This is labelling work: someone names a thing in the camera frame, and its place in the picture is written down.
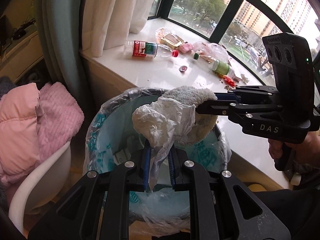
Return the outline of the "person's right hand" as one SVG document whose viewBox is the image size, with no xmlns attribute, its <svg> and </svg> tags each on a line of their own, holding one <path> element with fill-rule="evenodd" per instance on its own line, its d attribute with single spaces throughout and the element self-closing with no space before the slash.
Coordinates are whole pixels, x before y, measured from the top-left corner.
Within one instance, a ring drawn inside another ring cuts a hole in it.
<svg viewBox="0 0 320 240">
<path fill-rule="evenodd" d="M 283 143 L 276 140 L 268 139 L 269 143 L 269 154 L 273 160 L 278 160 L 282 154 Z M 309 132 L 303 141 L 303 143 L 295 145 L 286 143 L 287 146 L 292 148 L 296 152 L 295 161 L 300 165 L 308 164 L 312 167 L 319 168 L 319 153 L 320 153 L 320 142 L 319 142 L 319 131 Z"/>
</svg>

